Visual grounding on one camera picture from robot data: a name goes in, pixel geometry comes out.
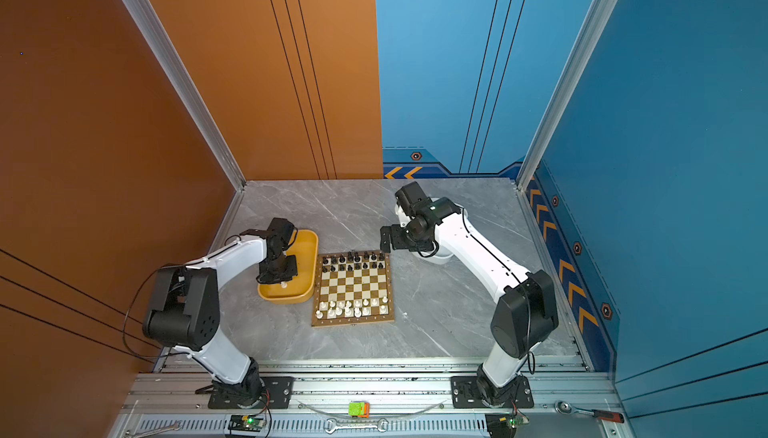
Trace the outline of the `white plastic tray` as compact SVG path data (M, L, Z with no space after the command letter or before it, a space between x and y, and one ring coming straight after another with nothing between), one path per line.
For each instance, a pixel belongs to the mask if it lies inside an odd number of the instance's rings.
M445 265L455 256L451 246L444 246L434 239L430 240L429 244L420 246L420 250L416 254L427 262L436 265Z

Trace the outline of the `yellow plastic tray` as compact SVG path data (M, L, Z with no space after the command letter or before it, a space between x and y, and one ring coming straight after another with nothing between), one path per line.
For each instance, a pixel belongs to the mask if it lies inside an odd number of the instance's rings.
M314 289L318 236L309 229L300 229L297 238L285 254L295 257L297 274L290 280L279 284L259 284L259 296L276 304L299 304L312 297Z

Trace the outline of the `red handled ratchet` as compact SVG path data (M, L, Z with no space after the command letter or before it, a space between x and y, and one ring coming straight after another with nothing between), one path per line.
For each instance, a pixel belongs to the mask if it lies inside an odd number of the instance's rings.
M620 412L575 407L566 401L557 401L555 403L555 410L558 413L561 413L564 415L580 414L584 416L590 416L595 419L606 421L606 422L613 422L613 423L625 422L625 417Z

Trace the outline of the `green orange small block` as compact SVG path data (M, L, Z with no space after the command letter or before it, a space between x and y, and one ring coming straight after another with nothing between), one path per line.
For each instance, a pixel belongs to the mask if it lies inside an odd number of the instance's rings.
M348 405L347 414L352 418L369 418L370 404L366 401L350 402Z

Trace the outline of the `silver wrench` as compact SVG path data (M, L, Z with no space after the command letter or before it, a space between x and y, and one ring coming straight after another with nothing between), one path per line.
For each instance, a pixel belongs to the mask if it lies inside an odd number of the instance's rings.
M365 431L376 431L379 433L385 433L389 429L390 422L386 418L381 418L378 420L362 420L362 421L352 421L352 420L339 420L336 418L328 418L325 421L324 424L324 431L331 435L339 431L344 430L365 430Z

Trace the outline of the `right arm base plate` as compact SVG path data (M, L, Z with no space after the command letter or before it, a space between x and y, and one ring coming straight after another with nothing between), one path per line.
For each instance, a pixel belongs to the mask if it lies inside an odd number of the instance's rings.
M503 387L496 387L484 376L453 376L450 378L453 406L469 408L532 409L533 392L524 375L515 376Z

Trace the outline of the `left circuit board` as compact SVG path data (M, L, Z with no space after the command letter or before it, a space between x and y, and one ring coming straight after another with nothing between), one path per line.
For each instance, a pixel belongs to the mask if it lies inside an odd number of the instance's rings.
M264 436L268 423L263 416L233 414L229 417L227 432L235 436Z

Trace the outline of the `right circuit board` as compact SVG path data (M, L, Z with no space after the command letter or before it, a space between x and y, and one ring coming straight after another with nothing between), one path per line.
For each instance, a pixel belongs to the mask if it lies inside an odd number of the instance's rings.
M522 427L530 424L524 414L486 414L485 421L490 438L515 438Z

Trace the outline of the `wooden chess board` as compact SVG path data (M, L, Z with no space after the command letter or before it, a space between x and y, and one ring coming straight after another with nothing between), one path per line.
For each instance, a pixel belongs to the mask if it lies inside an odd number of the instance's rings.
M380 250L320 254L312 303L315 328L393 322L389 254Z

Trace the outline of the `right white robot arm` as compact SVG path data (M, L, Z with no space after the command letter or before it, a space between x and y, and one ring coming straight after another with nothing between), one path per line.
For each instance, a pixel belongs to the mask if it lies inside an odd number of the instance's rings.
M469 220L466 209L448 198L408 198L398 192L398 224L381 228L386 252L407 250L443 264L455 257L473 273L495 302L490 323L494 340L479 366L476 387L483 402L509 402L525 363L559 326L555 283L543 270L533 272L504 254Z

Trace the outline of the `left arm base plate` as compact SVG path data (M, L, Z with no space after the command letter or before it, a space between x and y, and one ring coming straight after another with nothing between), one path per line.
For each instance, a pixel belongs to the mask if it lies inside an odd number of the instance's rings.
M209 409L256 409L268 407L283 410L289 407L294 386L292 376L267 376L254 383L238 385L213 381L206 388Z

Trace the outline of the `circuit board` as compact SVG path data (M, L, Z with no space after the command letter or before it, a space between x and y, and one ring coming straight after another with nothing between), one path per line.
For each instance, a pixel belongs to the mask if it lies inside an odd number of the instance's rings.
M522 427L530 424L524 414L486 414L485 421L490 438L515 438Z
M268 423L263 416L233 414L229 417L227 432L235 436L264 436Z

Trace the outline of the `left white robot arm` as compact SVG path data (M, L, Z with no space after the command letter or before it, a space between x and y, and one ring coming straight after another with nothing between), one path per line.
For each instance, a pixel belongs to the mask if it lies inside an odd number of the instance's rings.
M274 218L268 228L248 229L206 256L154 273L143 333L203 367L211 377L205 390L214 398L239 408L267 404L257 361L221 329L220 291L247 271L259 284L292 280L297 259L286 251L296 236L292 222Z

